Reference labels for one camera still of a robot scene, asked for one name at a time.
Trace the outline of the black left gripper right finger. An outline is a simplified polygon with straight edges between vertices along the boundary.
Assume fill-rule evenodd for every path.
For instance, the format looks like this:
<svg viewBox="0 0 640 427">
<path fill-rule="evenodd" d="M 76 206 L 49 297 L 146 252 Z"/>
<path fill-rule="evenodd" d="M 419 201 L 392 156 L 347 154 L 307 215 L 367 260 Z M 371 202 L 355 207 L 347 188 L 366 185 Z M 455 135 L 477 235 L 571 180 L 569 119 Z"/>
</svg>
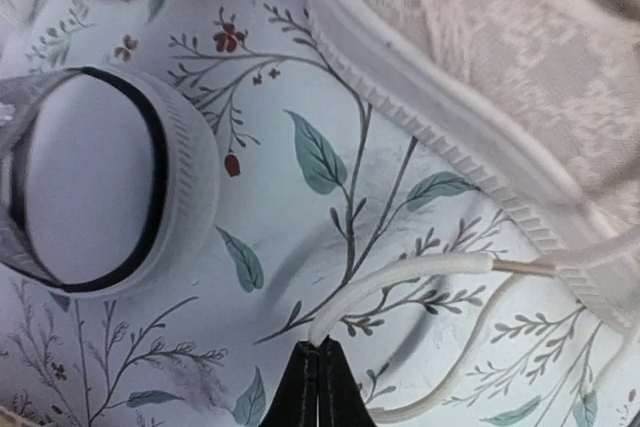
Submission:
<svg viewBox="0 0 640 427">
<path fill-rule="evenodd" d="M 320 345 L 318 413 L 320 427 L 375 427 L 341 344 Z"/>
</svg>

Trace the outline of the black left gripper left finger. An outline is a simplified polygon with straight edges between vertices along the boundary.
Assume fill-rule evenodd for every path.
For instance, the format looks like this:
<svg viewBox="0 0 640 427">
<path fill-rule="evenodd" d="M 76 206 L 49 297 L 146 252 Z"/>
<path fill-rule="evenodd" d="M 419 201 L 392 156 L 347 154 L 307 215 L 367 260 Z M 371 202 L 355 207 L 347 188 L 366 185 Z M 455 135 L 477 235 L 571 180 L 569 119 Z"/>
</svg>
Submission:
<svg viewBox="0 0 640 427">
<path fill-rule="evenodd" d="M 319 360 L 313 344 L 295 344 L 267 411 L 267 427 L 317 426 Z"/>
</svg>

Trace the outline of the grey sneaker with white laces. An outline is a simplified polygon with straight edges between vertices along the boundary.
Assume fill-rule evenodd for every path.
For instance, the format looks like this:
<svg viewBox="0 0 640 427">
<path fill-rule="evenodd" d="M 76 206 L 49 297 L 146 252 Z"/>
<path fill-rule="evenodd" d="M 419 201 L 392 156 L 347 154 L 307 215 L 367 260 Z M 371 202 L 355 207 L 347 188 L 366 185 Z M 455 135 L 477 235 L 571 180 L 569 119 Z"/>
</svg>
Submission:
<svg viewBox="0 0 640 427">
<path fill-rule="evenodd" d="M 214 134 L 145 73 L 83 66 L 1 82 L 1 264 L 70 297 L 190 264 L 220 192 Z"/>
</svg>

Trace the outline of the beige sneaker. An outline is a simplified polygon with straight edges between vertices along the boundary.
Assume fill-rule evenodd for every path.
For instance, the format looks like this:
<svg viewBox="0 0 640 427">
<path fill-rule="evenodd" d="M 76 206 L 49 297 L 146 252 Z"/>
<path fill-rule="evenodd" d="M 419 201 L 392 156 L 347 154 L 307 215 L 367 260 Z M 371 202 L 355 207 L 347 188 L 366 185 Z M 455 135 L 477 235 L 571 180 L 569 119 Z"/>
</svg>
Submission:
<svg viewBox="0 0 640 427">
<path fill-rule="evenodd" d="M 308 0 L 349 87 L 447 158 L 639 346 L 639 0 Z"/>
</svg>

